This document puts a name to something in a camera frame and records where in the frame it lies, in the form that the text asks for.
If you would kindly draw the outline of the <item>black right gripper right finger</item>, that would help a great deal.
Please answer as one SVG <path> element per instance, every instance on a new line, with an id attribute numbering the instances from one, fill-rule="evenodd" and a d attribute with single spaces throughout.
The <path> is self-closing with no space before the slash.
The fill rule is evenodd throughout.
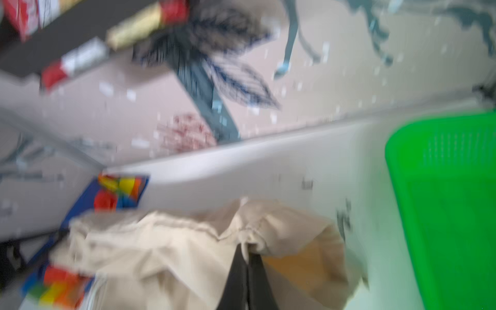
<path id="1" fill-rule="evenodd" d="M 247 306 L 250 310 L 279 310 L 259 254 L 249 255 Z"/>

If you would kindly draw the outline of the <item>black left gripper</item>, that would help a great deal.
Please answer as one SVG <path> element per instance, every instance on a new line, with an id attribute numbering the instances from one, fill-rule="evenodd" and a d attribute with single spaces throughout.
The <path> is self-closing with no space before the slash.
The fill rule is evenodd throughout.
<path id="1" fill-rule="evenodd" d="M 21 251 L 23 245 L 41 241 L 31 257 Z M 5 291 L 16 280 L 39 271 L 48 262 L 51 249 L 58 241 L 58 232 L 41 232 L 1 242 L 1 290 Z"/>

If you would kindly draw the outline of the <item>rainbow striped shorts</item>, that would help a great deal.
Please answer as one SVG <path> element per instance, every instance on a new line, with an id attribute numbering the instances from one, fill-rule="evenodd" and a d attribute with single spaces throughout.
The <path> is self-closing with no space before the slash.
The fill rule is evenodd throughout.
<path id="1" fill-rule="evenodd" d="M 94 285 L 95 273 L 82 265 L 90 251 L 83 216 L 118 215 L 138 208 L 149 176 L 100 174 L 83 191 L 65 216 L 57 236 L 40 252 L 48 254 L 21 289 L 26 300 L 45 309 L 82 309 Z"/>

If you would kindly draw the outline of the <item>beige shorts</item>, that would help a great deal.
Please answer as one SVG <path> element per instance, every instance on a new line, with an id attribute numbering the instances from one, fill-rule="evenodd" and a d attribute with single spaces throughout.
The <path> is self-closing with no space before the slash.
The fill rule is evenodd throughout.
<path id="1" fill-rule="evenodd" d="M 259 254 L 279 309 L 343 309 L 364 281 L 335 222 L 278 201 L 86 215 L 86 309 L 217 309 L 238 244 Z"/>

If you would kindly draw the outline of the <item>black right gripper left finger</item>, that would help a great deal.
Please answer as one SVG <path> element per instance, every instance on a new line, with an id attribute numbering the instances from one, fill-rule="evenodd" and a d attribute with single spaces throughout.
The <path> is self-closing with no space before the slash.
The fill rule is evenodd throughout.
<path id="1" fill-rule="evenodd" d="M 217 310 L 245 310 L 248 307 L 248 264 L 237 245 L 226 285 Z"/>

